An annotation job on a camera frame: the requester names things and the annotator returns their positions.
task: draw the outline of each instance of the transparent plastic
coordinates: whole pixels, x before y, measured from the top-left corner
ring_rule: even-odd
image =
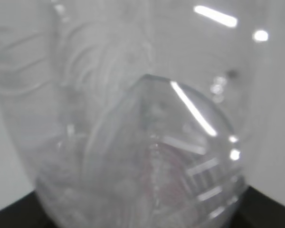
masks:
[[[220,228],[232,215],[257,18],[237,9],[257,4],[208,2],[235,9],[234,30],[201,4],[0,0],[0,108],[62,228]]]

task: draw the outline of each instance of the black base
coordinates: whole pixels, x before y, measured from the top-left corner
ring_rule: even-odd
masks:
[[[0,228],[57,228],[35,193],[0,211]],[[285,228],[285,207],[249,188],[229,228]]]

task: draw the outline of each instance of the clear plastic container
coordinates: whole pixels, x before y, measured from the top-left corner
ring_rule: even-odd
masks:
[[[54,221],[228,221],[246,188],[235,134],[245,123],[251,36],[263,7],[0,0],[0,107]]]

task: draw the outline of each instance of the black surface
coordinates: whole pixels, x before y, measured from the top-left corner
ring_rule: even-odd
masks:
[[[57,228],[35,193],[0,211],[0,228]],[[249,188],[230,228],[285,228],[285,207]]]

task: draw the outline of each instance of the white wall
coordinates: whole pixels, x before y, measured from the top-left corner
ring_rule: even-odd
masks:
[[[0,210],[32,190],[0,115]]]
[[[249,183],[285,205],[285,0],[271,2],[267,25],[243,158]]]

